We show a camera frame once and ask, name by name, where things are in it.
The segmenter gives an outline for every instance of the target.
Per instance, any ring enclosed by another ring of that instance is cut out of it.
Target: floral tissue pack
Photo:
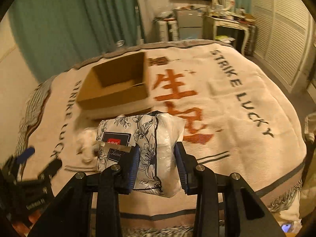
[[[134,190],[172,197],[181,189],[173,148],[182,141],[185,120],[168,113],[103,120],[96,140],[104,142],[98,153],[98,170],[116,164],[131,146],[140,147]]]

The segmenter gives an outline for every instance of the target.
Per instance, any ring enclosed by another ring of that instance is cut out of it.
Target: red logo
[[[114,143],[114,144],[120,144],[121,143],[121,140],[120,139],[114,139],[114,138],[109,138],[108,140],[107,140],[107,142],[109,142],[109,143]]]

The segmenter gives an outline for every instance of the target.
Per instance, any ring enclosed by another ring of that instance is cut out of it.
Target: blanket
[[[306,154],[296,112],[257,65],[210,40],[133,47],[56,76],[45,107],[41,105],[41,122],[28,138],[36,152],[20,171],[22,178],[35,178],[59,157],[63,168],[52,179],[57,195],[75,172],[95,171],[95,165],[83,164],[77,155],[75,136],[99,122],[82,116],[76,94],[91,67],[138,50],[146,52],[150,65],[153,111],[186,120],[187,153],[215,173],[240,173],[271,210],[289,206],[293,199],[287,197],[300,187]],[[119,202],[125,227],[163,229],[194,223],[196,196],[183,191],[172,198],[133,191],[121,195]],[[219,202],[223,209],[221,194]]]

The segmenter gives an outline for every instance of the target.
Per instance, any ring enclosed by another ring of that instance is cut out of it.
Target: white wardrobe
[[[301,0],[252,0],[258,37],[255,57],[286,89],[304,87],[315,58],[314,20]]]

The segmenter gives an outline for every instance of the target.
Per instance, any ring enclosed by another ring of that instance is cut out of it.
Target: open cardboard box
[[[149,111],[147,63],[144,52],[106,61],[91,68],[76,98],[90,119]]]

